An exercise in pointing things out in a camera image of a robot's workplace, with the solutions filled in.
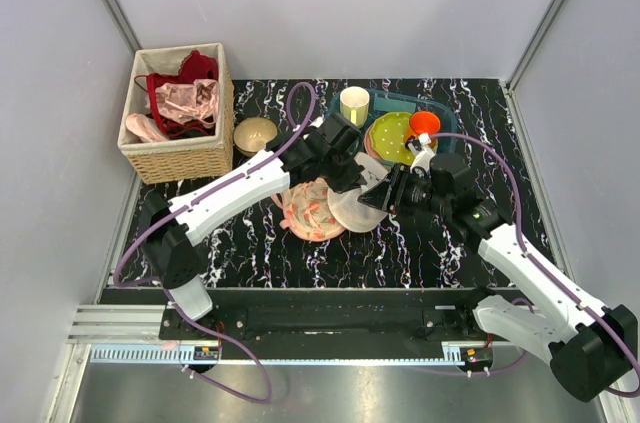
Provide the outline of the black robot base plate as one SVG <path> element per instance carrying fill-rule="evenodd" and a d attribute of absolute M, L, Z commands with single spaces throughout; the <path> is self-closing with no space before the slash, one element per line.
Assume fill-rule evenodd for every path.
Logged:
<path fill-rule="evenodd" d="M 472 321 L 481 299 L 515 289 L 216 289 L 213 309 L 197 323 L 238 340 L 266 334 L 401 334 L 425 340 L 431 335 L 482 340 Z"/>

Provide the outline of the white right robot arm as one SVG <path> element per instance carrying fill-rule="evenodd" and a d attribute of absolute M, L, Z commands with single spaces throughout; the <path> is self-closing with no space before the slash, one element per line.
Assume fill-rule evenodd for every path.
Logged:
<path fill-rule="evenodd" d="M 551 369 L 574 398 L 588 402 L 639 369 L 638 320 L 582 290 L 521 234 L 491 199 L 482 198 L 471 169 L 455 154 L 439 154 L 427 172 L 397 164 L 359 202 L 389 214 L 439 216 L 452 236 L 507 276 L 535 307 L 521 309 L 489 290 L 454 314 L 466 339 L 493 334 Z"/>

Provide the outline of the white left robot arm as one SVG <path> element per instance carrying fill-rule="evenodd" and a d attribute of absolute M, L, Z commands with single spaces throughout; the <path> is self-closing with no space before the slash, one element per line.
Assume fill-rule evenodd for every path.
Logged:
<path fill-rule="evenodd" d="M 196 246 L 227 220 L 298 184 L 320 178 L 336 193 L 363 185 L 363 167 L 355 161 L 361 141 L 356 126 L 332 114 L 276 136 L 241 166 L 197 190 L 145 202 L 140 228 L 152 232 L 142 252 L 182 310 L 180 324 L 190 336 L 206 338 L 216 325 Z"/>

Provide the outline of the white mesh cylindrical laundry bag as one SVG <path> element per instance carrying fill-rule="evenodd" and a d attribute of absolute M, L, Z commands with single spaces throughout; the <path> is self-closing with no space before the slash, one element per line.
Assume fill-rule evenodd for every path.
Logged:
<path fill-rule="evenodd" d="M 360 203 L 358 198 L 381 182 L 389 170 L 366 153 L 358 153 L 355 161 L 363 167 L 361 176 L 365 183 L 344 193 L 329 189 L 327 203 L 333 217 L 346 230 L 366 233 L 375 229 L 387 217 L 387 213 Z"/>

